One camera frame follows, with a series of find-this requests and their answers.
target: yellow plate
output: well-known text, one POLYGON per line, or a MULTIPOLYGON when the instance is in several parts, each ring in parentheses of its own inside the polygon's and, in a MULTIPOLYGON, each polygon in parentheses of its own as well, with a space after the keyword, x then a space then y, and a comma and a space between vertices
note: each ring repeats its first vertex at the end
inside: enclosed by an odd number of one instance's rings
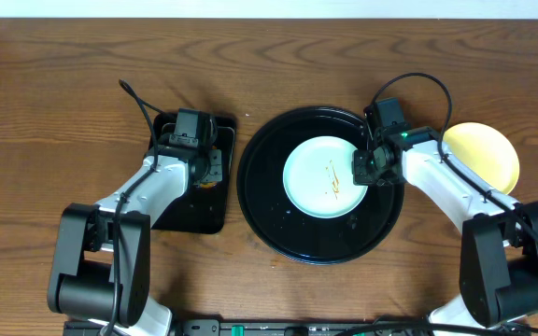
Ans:
POLYGON ((520 175, 518 155, 496 129, 476 122, 456 125, 444 134, 452 152, 493 188, 508 194, 520 175))

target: round plate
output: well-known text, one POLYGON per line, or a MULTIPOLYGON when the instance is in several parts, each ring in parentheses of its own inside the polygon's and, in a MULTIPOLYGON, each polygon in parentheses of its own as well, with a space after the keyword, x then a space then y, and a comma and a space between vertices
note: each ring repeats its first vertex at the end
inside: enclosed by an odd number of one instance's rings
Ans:
MULTIPOLYGON (((368 188, 356 207, 332 218, 301 211, 284 189, 286 161, 299 145, 332 136, 364 148, 364 131, 364 120, 350 112, 305 107, 269 121, 250 139, 238 167, 238 200, 248 224, 266 244, 292 259, 330 264, 357 258, 383 240, 400 214, 404 185, 368 188)), ((339 169, 335 166, 341 179, 339 169)))
POLYGON ((458 124, 444 134, 455 156, 493 188, 508 194, 520 175, 518 155, 496 129, 476 122, 458 124))
POLYGON ((286 195, 307 215, 339 217, 364 198, 366 186, 352 182, 352 154, 356 148, 334 136, 308 139, 286 160, 283 183, 286 195))

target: wire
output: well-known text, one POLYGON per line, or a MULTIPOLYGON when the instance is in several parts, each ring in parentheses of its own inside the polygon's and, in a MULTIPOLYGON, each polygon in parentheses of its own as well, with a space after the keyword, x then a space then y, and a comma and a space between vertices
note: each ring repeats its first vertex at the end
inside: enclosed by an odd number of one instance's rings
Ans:
POLYGON ((121 284, 120 284, 120 221, 121 221, 121 209, 122 207, 128 202, 128 197, 130 197, 130 194, 145 180, 147 177, 149 177, 151 174, 156 172, 157 169, 157 161, 159 156, 159 145, 157 144, 157 135, 155 134, 155 130, 153 129, 153 124, 150 121, 149 114, 147 113, 147 109, 145 108, 145 105, 154 109, 157 112, 163 113, 162 110, 158 109, 157 107, 154 107, 152 105, 149 105, 142 99, 140 99, 136 92, 130 87, 130 85, 125 81, 120 79, 120 86, 122 89, 124 89, 130 96, 132 96, 135 100, 138 106, 140 107, 140 110, 142 111, 143 115, 145 116, 145 119, 147 120, 147 125, 149 126, 150 130, 150 137, 152 139, 153 143, 153 164, 151 164, 150 169, 148 169, 144 174, 142 174, 136 181, 128 187, 127 190, 125 190, 121 195, 120 199, 118 200, 118 205, 116 206, 116 213, 113 216, 113 303, 111 306, 111 318, 109 319, 109 323, 102 327, 99 331, 100 334, 103 336, 110 336, 111 332, 115 328, 116 323, 118 322, 118 315, 119 315, 119 309, 120 309, 120 293, 121 293, 121 284))
MULTIPOLYGON (((515 220, 520 225, 522 230, 524 232, 526 232, 530 236, 530 238, 538 245, 538 234, 529 225, 527 225, 527 223, 521 217, 517 216, 514 213, 514 211, 512 211, 512 209, 510 209, 508 206, 506 206, 505 204, 503 204, 502 202, 500 202, 499 200, 494 198, 491 195, 490 192, 488 192, 486 190, 483 190, 478 185, 476 185, 476 183, 473 180, 471 180, 469 177, 467 177, 465 174, 463 174, 456 166, 454 166, 454 164, 449 160, 447 154, 444 153, 444 151, 443 151, 443 139, 444 139, 444 134, 445 134, 445 132, 447 130, 447 127, 449 125, 449 121, 451 120, 451 117, 452 117, 452 98, 451 98, 451 95, 450 95, 449 90, 447 89, 446 85, 441 80, 439 80, 438 78, 436 78, 434 76, 424 74, 424 73, 408 73, 408 74, 403 74, 403 75, 397 76, 396 78, 394 78, 394 79, 390 80, 389 82, 387 82, 384 86, 381 87, 381 89, 379 89, 377 91, 377 93, 373 97, 373 100, 371 101, 371 106, 373 106, 375 104, 375 102, 376 102, 377 98, 379 97, 379 95, 381 95, 381 93, 383 93, 383 91, 388 86, 390 86, 391 84, 395 83, 396 81, 398 81, 400 79, 407 78, 407 77, 425 77, 427 79, 430 79, 433 82, 435 82, 437 85, 439 85, 439 87, 443 90, 444 94, 446 95, 446 98, 447 98, 446 121, 444 123, 444 127, 442 128, 441 133, 439 134, 439 138, 437 139, 437 151, 439 153, 439 156, 442 158, 443 162, 445 162, 446 165, 456 175, 458 175, 462 180, 464 180, 468 185, 470 185, 472 188, 474 188, 479 193, 483 194, 484 200, 490 200, 492 203, 499 206, 507 215, 509 215, 513 220, 515 220)), ((399 325, 399 327, 398 328, 396 327, 396 329, 422 329, 422 330, 431 330, 431 331, 439 330, 439 331, 448 331, 448 332, 469 333, 469 334, 483 335, 483 336, 485 336, 485 335, 501 335, 501 334, 503 334, 503 335, 508 335, 508 334, 517 335, 515 332, 508 333, 508 332, 501 332, 501 331, 497 331, 497 330, 478 329, 478 328, 472 328, 472 327, 453 326, 453 325, 430 324, 430 323, 422 323, 422 324, 399 323, 398 325, 399 325)), ((516 326, 517 328, 521 329, 522 331, 538 333, 538 328, 533 328, 533 327, 525 326, 525 325, 521 325, 521 324, 513 324, 513 325, 516 326)), ((375 330, 379 330, 379 329, 385 329, 385 327, 380 327, 380 328, 379 327, 380 326, 360 327, 358 329, 352 329, 352 330, 347 330, 347 331, 341 332, 337 336, 351 336, 351 335, 361 333, 361 332, 365 332, 365 331, 368 332, 368 331, 375 331, 375 330)))

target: white wall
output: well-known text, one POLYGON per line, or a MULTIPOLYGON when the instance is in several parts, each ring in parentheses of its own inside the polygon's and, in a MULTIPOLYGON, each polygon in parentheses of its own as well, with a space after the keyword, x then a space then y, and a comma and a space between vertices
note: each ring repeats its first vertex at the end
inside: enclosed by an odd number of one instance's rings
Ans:
POLYGON ((0 0, 0 17, 538 19, 538 0, 0 0))

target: wood grain surface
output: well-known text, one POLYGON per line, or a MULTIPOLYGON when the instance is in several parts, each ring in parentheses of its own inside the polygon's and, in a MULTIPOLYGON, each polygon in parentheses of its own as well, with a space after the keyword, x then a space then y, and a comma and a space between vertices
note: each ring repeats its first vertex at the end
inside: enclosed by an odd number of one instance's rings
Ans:
MULTIPOLYGON (((538 21, 0 20, 0 335, 61 333, 66 317, 46 304, 60 214, 140 166, 149 131, 118 78, 168 110, 236 117, 235 176, 269 119, 304 105, 360 113, 410 71, 447 84, 452 123, 510 139, 512 195, 538 200, 538 21)), ((388 95, 414 126, 443 123, 431 83, 388 95)), ((459 292, 460 235, 417 189, 374 251, 325 267, 276 254, 244 220, 235 178, 230 192, 219 234, 152 233, 151 295, 180 317, 363 321, 425 315, 459 292)))

